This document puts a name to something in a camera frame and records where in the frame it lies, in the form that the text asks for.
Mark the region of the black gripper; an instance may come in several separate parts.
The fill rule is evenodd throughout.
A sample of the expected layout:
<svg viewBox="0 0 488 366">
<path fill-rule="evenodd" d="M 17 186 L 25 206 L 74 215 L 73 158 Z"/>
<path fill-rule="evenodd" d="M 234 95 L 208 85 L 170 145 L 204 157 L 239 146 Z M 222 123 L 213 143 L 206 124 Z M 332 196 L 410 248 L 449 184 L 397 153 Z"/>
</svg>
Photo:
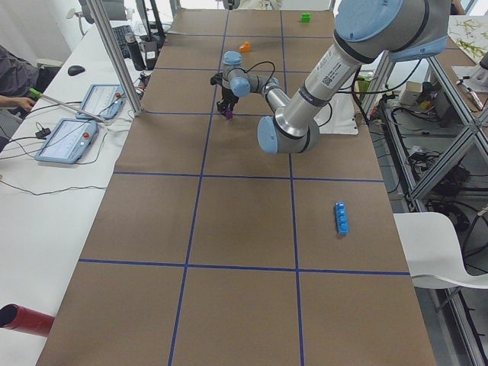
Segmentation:
<svg viewBox="0 0 488 366">
<path fill-rule="evenodd" d="M 232 90 L 229 88 L 222 88 L 222 100 L 217 102 L 217 110 L 220 114 L 226 114 L 226 106 L 228 106 L 228 112 L 233 113 L 234 107 L 239 102 L 239 98 L 236 97 Z"/>
</svg>

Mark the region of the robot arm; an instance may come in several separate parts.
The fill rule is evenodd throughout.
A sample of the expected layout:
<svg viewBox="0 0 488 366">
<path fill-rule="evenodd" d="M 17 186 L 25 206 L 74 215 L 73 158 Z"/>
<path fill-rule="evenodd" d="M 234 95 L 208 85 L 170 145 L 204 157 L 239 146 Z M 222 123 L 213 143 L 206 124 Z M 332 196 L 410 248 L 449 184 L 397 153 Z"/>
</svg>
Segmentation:
<svg viewBox="0 0 488 366">
<path fill-rule="evenodd" d="M 383 51 L 393 62 L 439 54 L 447 44 L 450 11 L 449 1 L 343 1 L 332 46 L 292 98 L 274 78 L 245 71 L 240 53 L 227 51 L 222 71 L 210 80 L 222 88 L 217 109 L 228 117 L 240 98 L 262 95 L 274 113 L 258 123 L 260 148 L 271 154 L 304 153 L 319 137 L 314 117 L 360 66 Z"/>
<path fill-rule="evenodd" d="M 441 53 L 447 45 L 446 30 L 439 28 L 423 29 L 398 50 L 390 51 L 389 59 L 393 63 L 426 59 Z"/>
</svg>

